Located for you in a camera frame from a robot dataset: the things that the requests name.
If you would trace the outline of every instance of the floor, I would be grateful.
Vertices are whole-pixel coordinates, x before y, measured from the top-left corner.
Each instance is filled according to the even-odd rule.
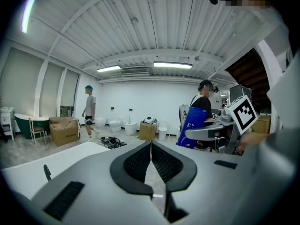
[[[99,138],[102,136],[114,136],[119,138],[121,141],[126,142],[127,144],[142,144],[144,140],[136,138],[138,132],[133,136],[126,136],[125,130],[122,129],[119,132],[111,133],[109,127],[103,127],[100,129]],[[95,135],[92,135],[93,142],[102,146],[101,140],[95,138]],[[46,144],[44,143],[43,138],[37,139],[37,144],[32,143],[31,140],[25,139],[22,135],[17,135],[15,140],[12,141],[9,139],[8,143],[3,143],[0,141],[0,168],[7,168],[16,166],[19,164],[27,163],[39,158],[49,156],[51,154],[75,147],[81,143],[84,143],[88,140],[88,134],[84,127],[81,127],[81,138],[77,141],[62,145],[56,146],[52,141],[51,137],[46,137]],[[173,143],[174,145],[177,142],[175,136],[167,136],[165,139],[166,142]],[[155,206],[164,213],[165,209],[165,184],[161,180],[159,174],[157,173],[152,162],[150,163],[147,173],[145,184],[148,184],[153,188],[154,194],[157,197],[153,198]]]

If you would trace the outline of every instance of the freestanding bathtub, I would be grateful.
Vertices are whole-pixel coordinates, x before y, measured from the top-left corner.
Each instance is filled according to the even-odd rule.
[[[49,134],[49,118],[27,116],[15,113],[15,121],[17,122],[18,127],[25,138],[31,139],[29,118],[33,120],[34,127],[42,127]],[[40,137],[40,133],[35,134],[35,137]]]

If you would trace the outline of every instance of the sneaker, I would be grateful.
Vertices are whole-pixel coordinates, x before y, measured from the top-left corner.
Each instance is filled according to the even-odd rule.
[[[100,131],[99,131],[99,130],[96,130],[96,129],[94,129],[94,132],[95,132],[95,137],[98,137],[98,136],[99,136],[99,133],[100,133]]]

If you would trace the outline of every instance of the fluorescent light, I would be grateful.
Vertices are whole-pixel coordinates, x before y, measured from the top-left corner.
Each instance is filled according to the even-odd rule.
[[[102,73],[102,72],[107,72],[107,71],[112,71],[112,70],[117,70],[117,69],[121,69],[120,66],[101,68],[101,69],[98,69],[97,72]]]
[[[23,12],[23,18],[22,18],[22,27],[21,30],[23,33],[27,33],[27,27],[28,27],[28,20],[30,17],[30,12],[33,6],[35,0],[27,0],[25,4],[25,9]]]
[[[164,68],[185,68],[191,69],[192,65],[187,63],[177,63],[177,62],[154,62],[155,67],[164,67]]]

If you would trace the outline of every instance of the chair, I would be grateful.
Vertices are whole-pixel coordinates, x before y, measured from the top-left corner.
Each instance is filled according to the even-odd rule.
[[[34,143],[36,144],[37,142],[36,142],[36,136],[35,136],[35,134],[39,133],[40,136],[42,136],[42,132],[43,132],[44,142],[46,144],[46,138],[45,138],[45,131],[44,131],[44,129],[42,127],[34,127],[33,126],[33,120],[31,120],[30,118],[28,120],[29,120],[30,135],[31,135],[32,141],[33,141],[33,138],[34,138]]]

